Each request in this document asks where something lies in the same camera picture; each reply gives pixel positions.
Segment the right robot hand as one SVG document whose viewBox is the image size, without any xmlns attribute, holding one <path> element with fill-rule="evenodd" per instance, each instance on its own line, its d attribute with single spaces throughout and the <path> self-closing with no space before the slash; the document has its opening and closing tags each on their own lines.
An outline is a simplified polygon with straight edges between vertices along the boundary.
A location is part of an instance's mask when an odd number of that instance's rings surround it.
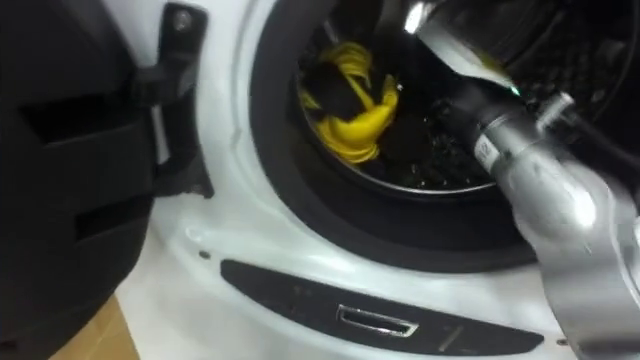
<svg viewBox="0 0 640 360">
<path fill-rule="evenodd" d="M 394 40 L 400 79 L 436 119 L 469 145 L 520 141 L 526 118 L 500 64 L 442 18 L 451 1 L 405 1 Z"/>
</svg>

